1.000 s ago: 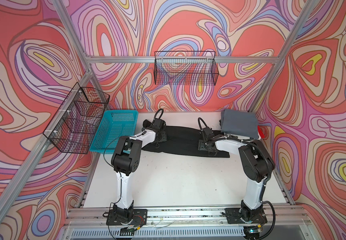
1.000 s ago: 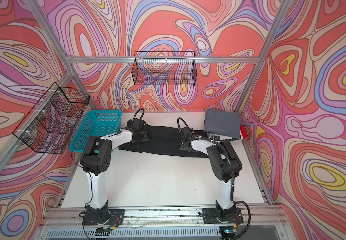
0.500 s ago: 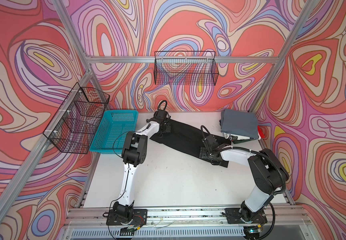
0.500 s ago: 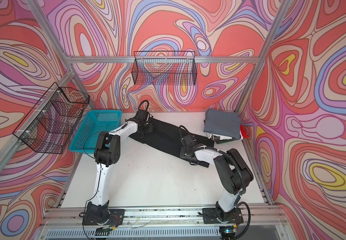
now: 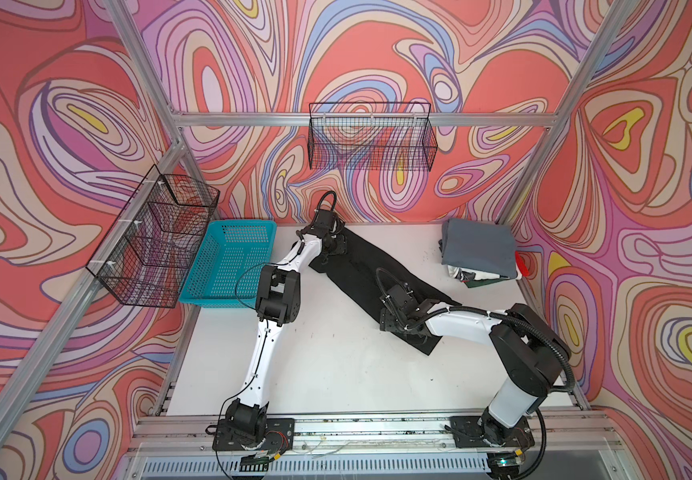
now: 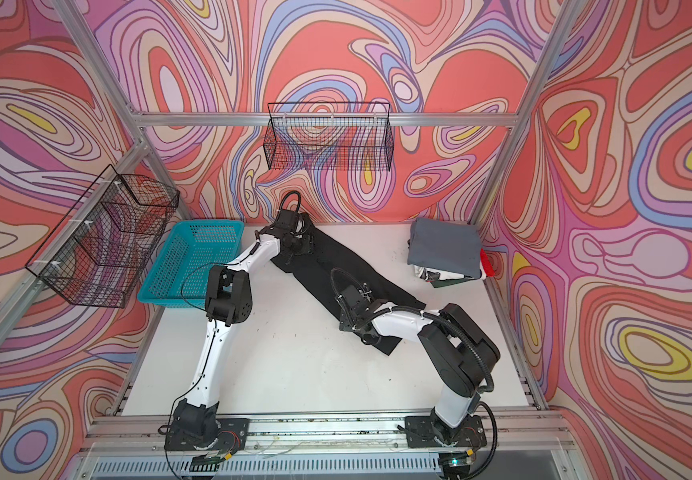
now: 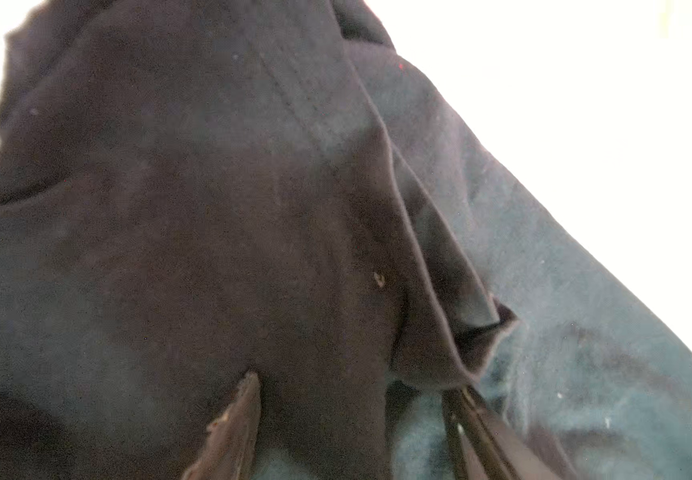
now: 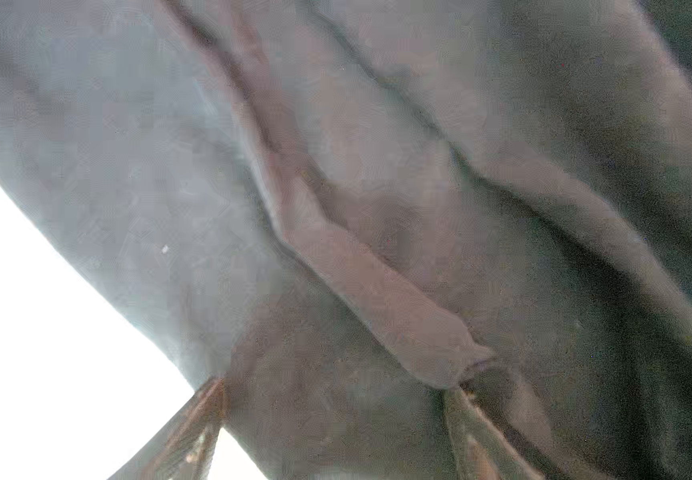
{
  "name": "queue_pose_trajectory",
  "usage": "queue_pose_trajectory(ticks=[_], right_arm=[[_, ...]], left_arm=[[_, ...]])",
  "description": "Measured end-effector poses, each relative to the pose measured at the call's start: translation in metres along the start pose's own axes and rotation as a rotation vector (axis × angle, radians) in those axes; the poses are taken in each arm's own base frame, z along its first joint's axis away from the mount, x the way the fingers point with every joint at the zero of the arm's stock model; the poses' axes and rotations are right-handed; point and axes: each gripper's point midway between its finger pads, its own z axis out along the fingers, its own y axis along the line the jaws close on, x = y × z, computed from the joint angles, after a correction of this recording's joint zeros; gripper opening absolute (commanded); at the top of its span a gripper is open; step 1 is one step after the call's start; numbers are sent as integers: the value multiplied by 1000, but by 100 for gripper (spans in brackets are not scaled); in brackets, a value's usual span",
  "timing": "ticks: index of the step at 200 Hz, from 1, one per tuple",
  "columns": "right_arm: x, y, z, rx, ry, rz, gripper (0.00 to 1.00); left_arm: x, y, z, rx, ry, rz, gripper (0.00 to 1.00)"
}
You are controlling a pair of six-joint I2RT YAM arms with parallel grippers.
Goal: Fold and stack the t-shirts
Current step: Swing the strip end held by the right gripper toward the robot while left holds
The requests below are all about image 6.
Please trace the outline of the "black t shirt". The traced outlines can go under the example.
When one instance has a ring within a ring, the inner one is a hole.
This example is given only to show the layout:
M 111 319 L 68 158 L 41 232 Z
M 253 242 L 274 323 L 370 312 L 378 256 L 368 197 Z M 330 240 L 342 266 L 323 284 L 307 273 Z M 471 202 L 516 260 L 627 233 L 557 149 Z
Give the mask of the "black t shirt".
M 294 278 L 316 298 L 337 320 L 342 312 L 333 290 L 331 271 L 336 287 L 366 285 L 375 299 L 388 300 L 396 305 L 424 308 L 425 303 L 379 274 L 367 261 L 317 227 L 308 231 L 313 251 L 293 255 L 289 260 L 280 253 L 272 263 Z

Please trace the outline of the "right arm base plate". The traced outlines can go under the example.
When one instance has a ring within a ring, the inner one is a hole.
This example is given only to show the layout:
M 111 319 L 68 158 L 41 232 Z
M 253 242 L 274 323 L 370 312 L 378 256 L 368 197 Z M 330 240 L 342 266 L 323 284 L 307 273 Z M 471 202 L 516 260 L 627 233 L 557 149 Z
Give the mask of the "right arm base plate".
M 488 444 L 481 418 L 466 416 L 457 427 L 429 416 L 406 416 L 401 431 L 410 448 L 471 448 L 478 450 Z

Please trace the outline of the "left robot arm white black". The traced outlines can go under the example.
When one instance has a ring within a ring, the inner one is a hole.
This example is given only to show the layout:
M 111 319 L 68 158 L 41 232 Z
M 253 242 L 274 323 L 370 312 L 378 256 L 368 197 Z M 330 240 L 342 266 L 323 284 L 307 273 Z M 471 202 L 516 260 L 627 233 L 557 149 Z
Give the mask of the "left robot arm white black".
M 174 399 L 161 434 L 166 452 L 218 448 L 223 429 L 218 419 L 224 363 L 239 326 L 253 308 L 251 274 L 275 257 L 308 254 L 313 249 L 311 222 L 300 211 L 302 194 L 287 192 L 274 220 L 255 232 L 254 242 L 226 263 L 211 263 L 203 311 L 205 342 L 187 391 Z

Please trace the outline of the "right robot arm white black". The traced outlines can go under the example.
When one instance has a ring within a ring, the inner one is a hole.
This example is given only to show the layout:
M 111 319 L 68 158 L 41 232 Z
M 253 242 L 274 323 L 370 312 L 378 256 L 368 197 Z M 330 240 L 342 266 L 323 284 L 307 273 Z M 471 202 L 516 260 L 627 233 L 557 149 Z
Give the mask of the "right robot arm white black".
M 378 299 L 367 283 L 338 267 L 330 272 L 330 284 L 340 308 L 340 329 L 367 345 L 390 337 L 421 345 L 443 383 L 429 414 L 407 416 L 399 426 L 408 446 L 484 446 L 475 412 L 482 396 L 495 389 L 493 369 L 501 354 L 466 311 L 454 303 L 424 310 Z

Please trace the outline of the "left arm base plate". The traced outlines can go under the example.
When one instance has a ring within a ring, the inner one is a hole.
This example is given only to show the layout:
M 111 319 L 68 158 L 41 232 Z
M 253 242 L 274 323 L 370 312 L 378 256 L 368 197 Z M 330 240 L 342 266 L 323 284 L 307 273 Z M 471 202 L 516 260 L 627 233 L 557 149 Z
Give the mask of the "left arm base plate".
M 161 425 L 158 433 L 165 437 L 166 451 L 243 450 L 249 420 L 245 418 L 207 418 L 199 422 L 175 420 Z

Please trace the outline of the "teal plastic basket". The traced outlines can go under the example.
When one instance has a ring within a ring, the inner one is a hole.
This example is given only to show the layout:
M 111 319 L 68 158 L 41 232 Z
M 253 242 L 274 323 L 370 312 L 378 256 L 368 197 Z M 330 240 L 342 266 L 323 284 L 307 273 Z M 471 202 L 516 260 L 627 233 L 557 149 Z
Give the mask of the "teal plastic basket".
M 167 308 L 203 308 L 209 269 L 237 257 L 243 232 L 244 223 L 238 220 L 175 224 L 138 292 L 138 301 Z

